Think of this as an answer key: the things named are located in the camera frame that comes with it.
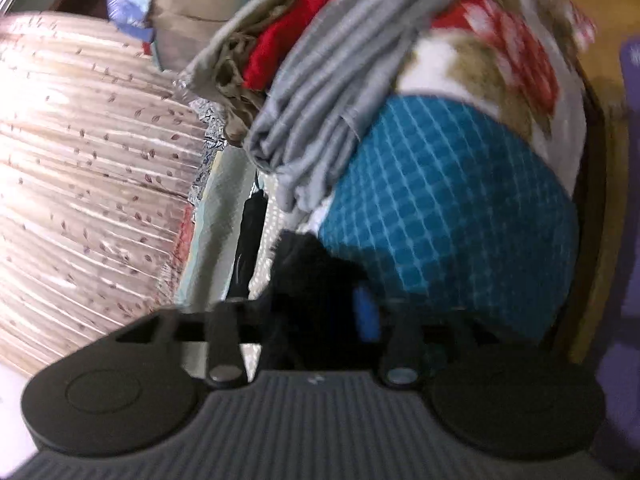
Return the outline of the grey teal quilted blanket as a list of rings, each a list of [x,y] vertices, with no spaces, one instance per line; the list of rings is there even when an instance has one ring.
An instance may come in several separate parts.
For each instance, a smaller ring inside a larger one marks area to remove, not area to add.
[[[243,207],[254,185],[255,167],[240,148],[219,152],[195,211],[195,228],[175,305],[203,312],[227,295]]]

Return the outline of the beige leaf print curtain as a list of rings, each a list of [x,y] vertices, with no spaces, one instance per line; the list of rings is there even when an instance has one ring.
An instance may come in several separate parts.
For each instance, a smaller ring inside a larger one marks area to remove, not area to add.
[[[204,129],[98,18],[1,20],[1,361],[25,376],[168,304]]]

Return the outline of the olive crumpled garment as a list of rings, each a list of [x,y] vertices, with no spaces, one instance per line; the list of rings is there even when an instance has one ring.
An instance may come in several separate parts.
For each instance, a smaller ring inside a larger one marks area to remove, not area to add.
[[[202,98],[220,106],[224,136],[241,146],[265,103],[265,93],[243,87],[243,70],[259,36],[282,18],[295,0],[248,0],[175,80],[176,97]]]

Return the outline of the beige chevron bed sheet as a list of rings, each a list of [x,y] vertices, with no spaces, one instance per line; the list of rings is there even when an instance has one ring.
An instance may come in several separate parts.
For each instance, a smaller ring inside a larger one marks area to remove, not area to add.
[[[331,202],[332,198],[327,197],[312,214],[298,219],[284,214],[272,200],[268,202],[264,223],[254,229],[258,241],[257,262],[254,269],[248,272],[250,281],[248,282],[247,298],[256,298],[267,286],[273,260],[274,246],[277,244],[281,231],[283,229],[291,229],[302,233],[311,232],[316,234],[319,231],[320,224],[324,218],[326,218],[326,213],[328,212]],[[231,292],[231,281],[227,295]]]

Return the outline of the white red floral blanket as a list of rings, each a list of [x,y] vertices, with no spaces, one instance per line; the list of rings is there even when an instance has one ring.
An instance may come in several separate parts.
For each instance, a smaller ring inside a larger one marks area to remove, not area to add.
[[[572,0],[454,0],[414,44],[395,90],[481,110],[572,192],[587,131],[578,58],[595,39]]]

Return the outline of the red cloth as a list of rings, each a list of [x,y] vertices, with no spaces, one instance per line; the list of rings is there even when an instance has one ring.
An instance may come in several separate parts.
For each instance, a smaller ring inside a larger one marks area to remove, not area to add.
[[[285,14],[258,36],[244,67],[243,87],[264,91],[314,17],[330,0],[294,0]]]

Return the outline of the blue checkered cloth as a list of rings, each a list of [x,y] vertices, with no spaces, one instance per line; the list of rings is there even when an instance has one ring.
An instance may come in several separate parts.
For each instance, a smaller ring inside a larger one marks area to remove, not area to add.
[[[506,126],[457,101],[391,96],[319,237],[383,300],[474,310],[540,341],[570,290],[578,222],[554,172]]]

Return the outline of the grey folded garment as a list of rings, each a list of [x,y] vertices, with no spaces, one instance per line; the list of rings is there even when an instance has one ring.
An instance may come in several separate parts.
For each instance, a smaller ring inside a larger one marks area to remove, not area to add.
[[[331,194],[416,38],[453,1],[330,0],[314,17],[244,141],[283,211],[308,214]]]

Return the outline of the red floral quilt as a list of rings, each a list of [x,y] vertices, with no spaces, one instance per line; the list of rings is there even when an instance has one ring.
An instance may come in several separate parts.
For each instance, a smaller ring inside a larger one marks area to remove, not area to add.
[[[160,270],[160,284],[157,291],[160,300],[171,300],[175,297],[180,278],[189,258],[191,243],[195,231],[195,216],[201,203],[207,180],[212,173],[217,154],[227,146],[224,137],[224,120],[226,115],[222,106],[206,99],[198,98],[189,103],[198,119],[205,125],[204,148],[198,171],[191,184],[182,220],[178,229],[178,237],[170,258]]]

